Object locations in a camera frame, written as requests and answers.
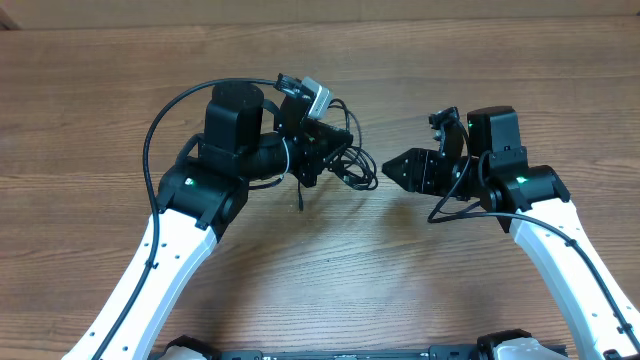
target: robotic arm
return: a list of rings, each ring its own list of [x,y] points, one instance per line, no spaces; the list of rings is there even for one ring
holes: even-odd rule
[[[497,217],[542,275],[581,359],[638,354],[635,333],[640,314],[589,242],[558,175],[548,166],[528,166],[516,112],[511,107],[486,108],[470,112],[467,120],[468,134],[456,108],[431,115],[429,123],[440,149],[411,149],[383,164],[382,172],[406,191],[443,197],[429,216],[431,223]],[[467,156],[462,156],[465,143]],[[480,201],[436,218],[450,197]],[[487,212],[469,212],[476,206]],[[523,337],[530,335],[514,331],[481,337],[480,355],[488,359],[559,356]]]
[[[279,108],[264,99],[256,82],[273,85],[286,95]],[[352,145],[349,123],[353,119],[358,125],[357,119],[344,102],[332,99],[332,93],[313,79],[300,81],[280,74],[277,82],[231,79],[193,89],[204,85],[215,85],[204,133],[185,144],[175,165],[162,177],[157,198],[151,201],[158,214],[150,216],[138,250],[104,308],[63,359],[147,359],[182,289],[211,255],[250,190],[275,186],[286,173],[312,187],[324,169],[356,190],[377,186],[375,163],[361,146]],[[169,103],[150,133],[171,106],[193,91]],[[330,107],[344,111],[346,130],[319,121]],[[263,109],[274,115],[273,132],[267,134],[261,134]],[[145,176],[149,142],[148,135]],[[197,157],[188,156],[196,147]],[[351,166],[360,167],[363,174],[348,170]],[[252,180],[276,175],[280,178],[271,183],[250,185]],[[159,226],[154,226],[154,215]]]

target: wood surface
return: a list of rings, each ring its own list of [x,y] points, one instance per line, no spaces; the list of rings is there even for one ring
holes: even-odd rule
[[[21,29],[635,15],[640,0],[2,0]]]
[[[639,33],[632,16],[0,33],[0,358],[58,359],[102,308],[146,227],[141,150],[156,113],[194,84],[279,72],[344,99],[378,165],[435,148],[431,112],[514,106],[530,164],[557,170],[640,304]],[[208,98],[158,127],[156,184]],[[429,225],[438,199],[379,176],[355,192],[325,173],[302,213],[293,177],[251,193],[157,345],[189,334],[223,350],[423,348],[520,327],[572,346],[497,221]]]

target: wooden table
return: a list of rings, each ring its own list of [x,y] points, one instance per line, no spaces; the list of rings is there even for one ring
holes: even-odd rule
[[[0,358],[60,358],[102,308],[146,226],[141,150],[162,106],[205,80],[279,72],[344,99],[379,165],[436,146],[431,112],[514,106],[530,164],[558,171],[640,304],[639,35],[638,17],[0,33]],[[159,126],[156,182],[208,97]],[[251,193],[157,345],[423,348],[516,327],[572,344],[495,220],[429,225],[436,198],[380,182],[355,192],[324,174],[303,213],[293,177]]]

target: wooden tabletop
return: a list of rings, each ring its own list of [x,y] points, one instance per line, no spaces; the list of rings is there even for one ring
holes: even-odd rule
[[[512,105],[529,163],[556,169],[640,305],[639,34],[639,17],[1,32],[0,358],[58,359],[93,322],[146,227],[141,150],[165,103],[206,80],[279,72],[344,99],[378,165],[435,148],[431,112]],[[156,184],[209,96],[158,127]],[[302,213],[293,177],[252,192],[157,345],[189,334],[223,350],[424,348],[520,327],[572,346],[497,221],[429,225],[438,199],[379,176],[356,192],[325,173]]]

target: silver metal part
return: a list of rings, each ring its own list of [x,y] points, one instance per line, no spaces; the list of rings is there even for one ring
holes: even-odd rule
[[[324,118],[329,108],[329,103],[333,99],[333,93],[327,87],[320,85],[320,83],[308,76],[302,79],[302,85],[315,94],[313,104],[311,104],[311,109],[309,109],[309,118],[314,120]]]

